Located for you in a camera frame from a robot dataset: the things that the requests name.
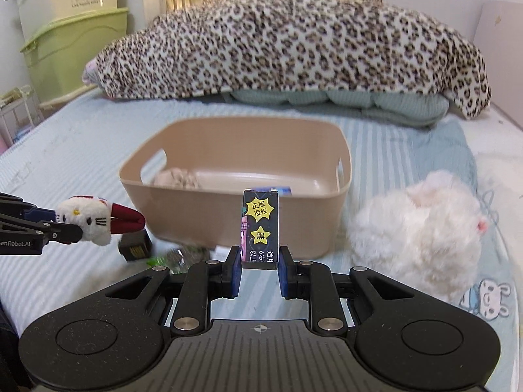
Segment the clear bag of dried herbs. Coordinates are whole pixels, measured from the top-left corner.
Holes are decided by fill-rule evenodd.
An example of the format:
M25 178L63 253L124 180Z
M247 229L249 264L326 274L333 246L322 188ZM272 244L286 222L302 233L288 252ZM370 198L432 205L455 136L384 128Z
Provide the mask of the clear bag of dried herbs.
M173 273L186 273L199 263L210 259L210 250L203 247L186 245L169 250L164 256L166 266Z

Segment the leopard print blanket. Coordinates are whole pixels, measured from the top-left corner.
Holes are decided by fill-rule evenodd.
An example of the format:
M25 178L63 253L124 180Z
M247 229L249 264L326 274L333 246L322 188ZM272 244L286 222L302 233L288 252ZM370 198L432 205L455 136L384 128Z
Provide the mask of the leopard print blanket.
M239 90L442 95L467 120L491 101L473 43L382 0L208 0L110 42L82 79L123 100Z

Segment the white small carton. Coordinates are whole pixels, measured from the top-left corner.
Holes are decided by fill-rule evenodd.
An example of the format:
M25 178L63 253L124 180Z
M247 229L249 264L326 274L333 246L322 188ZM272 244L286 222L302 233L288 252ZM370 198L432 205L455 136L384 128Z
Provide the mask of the white small carton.
M227 256L229 254L230 248L229 246L223 247L223 246L216 246L214 249L214 253L217 255L223 255Z

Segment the beige plastic storage bin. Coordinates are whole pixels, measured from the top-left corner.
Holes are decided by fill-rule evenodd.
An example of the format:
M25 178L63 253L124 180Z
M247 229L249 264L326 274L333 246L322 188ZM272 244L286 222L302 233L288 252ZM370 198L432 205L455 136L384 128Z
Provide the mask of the beige plastic storage bin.
M199 187L143 181L143 166L160 151L166 169L195 174ZM154 236L208 248L239 243L245 189L288 187L290 194L279 200L280 242L296 258L316 259L334 248L352 161L342 130L330 122L194 118L152 136L123 164L119 176Z

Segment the green plastic storage box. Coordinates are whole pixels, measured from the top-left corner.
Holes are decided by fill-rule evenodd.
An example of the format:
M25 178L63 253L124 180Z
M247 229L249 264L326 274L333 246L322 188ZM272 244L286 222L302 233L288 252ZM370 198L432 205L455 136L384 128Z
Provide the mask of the green plastic storage box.
M85 90L81 75L110 42L127 34L128 8L101 9L41 28L20 49L42 105L70 100Z

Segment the white fluffy plush toy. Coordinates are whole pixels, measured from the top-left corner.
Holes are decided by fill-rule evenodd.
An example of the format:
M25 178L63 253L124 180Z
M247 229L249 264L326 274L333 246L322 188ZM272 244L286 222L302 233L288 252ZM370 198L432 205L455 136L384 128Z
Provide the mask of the white fluffy plush toy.
M370 198L347 226L353 265L450 303L472 287L487 231L478 198L446 170Z

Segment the white kitty plush red bow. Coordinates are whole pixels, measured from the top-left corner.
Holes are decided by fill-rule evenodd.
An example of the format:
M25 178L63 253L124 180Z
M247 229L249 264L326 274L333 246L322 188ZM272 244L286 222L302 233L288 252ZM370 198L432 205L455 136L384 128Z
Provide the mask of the white kitty plush red bow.
M135 233L145 227L141 212L97 196L72 196L57 206L55 214L57 222L80 227L82 241L98 246L108 245L113 235Z

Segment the beige cloth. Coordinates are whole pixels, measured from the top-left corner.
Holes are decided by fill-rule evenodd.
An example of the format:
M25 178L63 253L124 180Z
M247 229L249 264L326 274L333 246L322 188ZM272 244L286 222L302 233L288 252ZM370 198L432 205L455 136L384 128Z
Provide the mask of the beige cloth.
M181 188L181 189L198 189L200 183L195 173L182 168L164 169L154 176L152 180L154 186Z

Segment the blue tissue pack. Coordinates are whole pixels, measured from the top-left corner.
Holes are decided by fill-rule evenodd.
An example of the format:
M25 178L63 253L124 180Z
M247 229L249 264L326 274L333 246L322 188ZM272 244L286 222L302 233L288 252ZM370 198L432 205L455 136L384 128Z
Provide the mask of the blue tissue pack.
M292 190L289 187L280 187L278 193L282 196L291 196Z

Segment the green snack packet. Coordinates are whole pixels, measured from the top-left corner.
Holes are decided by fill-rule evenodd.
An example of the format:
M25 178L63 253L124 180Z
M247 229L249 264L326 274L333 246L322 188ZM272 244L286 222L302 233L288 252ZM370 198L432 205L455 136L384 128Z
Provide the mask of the green snack packet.
M168 257L168 255L150 257L147 260L146 264L147 264L147 266L150 266L150 267L165 266L169 270L172 270L174 267L174 261L171 257Z

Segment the striped light blue bedsheet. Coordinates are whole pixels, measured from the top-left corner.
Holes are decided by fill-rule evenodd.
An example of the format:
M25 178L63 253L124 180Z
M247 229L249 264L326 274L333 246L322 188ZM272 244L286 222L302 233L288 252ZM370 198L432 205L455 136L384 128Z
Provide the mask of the striped light blue bedsheet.
M458 121L447 118L437 126L416 129L350 116L354 111L329 105L303 109L194 101L113 103L92 91L66 105L1 155L1 192L50 209L74 195L95 195L132 206L118 178L126 159L174 121L221 116L310 118L337 125L346 136L354 169L343 224L366 198L418 182L433 170L455 172L472 190L478 190L473 150ZM479 193L483 208L493 210L493 197ZM497 231L490 224L483 236L478 281L487 278L508 286L509 295L502 295L502 312L495 312L488 321L501 340L502 356L487 388L516 391L518 292ZM143 271L145 263L124 260L118 240L106 247L90 242L71 246L50 242L41 256L1 256L1 303L16 334L21 336L31 322L48 312ZM274 271L245 271L239 297L212 305L212 317L221 319L296 319L305 318L307 312L305 302L282 299Z

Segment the black cube box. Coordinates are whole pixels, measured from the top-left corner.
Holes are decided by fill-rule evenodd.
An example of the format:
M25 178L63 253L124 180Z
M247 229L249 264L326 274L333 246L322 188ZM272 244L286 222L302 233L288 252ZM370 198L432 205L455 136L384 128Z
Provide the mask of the black cube box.
M125 233L119 240L118 251L127 262L148 259L152 256L152 241L145 229Z

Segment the cartoon rabbit blanket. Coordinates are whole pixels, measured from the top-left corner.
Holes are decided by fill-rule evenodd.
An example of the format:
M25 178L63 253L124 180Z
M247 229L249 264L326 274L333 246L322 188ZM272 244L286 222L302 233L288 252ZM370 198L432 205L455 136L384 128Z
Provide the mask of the cartoon rabbit blanket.
M522 130L494 108L478 119L466 121L451 113L448 118L462 127L475 157L478 192L486 204L495 233L496 260L507 263L509 280L497 274L488 277L501 285L508 283L511 294L500 303L509 316L494 319L500 334L502 357L488 387L494 391L522 390Z

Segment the light green folded quilt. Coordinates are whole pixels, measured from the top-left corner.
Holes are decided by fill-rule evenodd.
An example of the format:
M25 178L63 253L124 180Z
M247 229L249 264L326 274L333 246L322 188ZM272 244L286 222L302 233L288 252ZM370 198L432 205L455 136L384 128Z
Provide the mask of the light green folded quilt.
M226 94L242 104L259 106L340 107L359 116L410 127L432 126L448 112L450 103L441 94L349 90L273 91L236 90Z

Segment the small black star-printed box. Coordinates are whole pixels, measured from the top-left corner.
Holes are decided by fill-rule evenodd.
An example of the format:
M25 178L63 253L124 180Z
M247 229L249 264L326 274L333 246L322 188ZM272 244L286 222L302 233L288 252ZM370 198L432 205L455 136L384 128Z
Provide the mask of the small black star-printed box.
M239 248L245 268L277 268L279 193L276 188L249 188L244 191Z

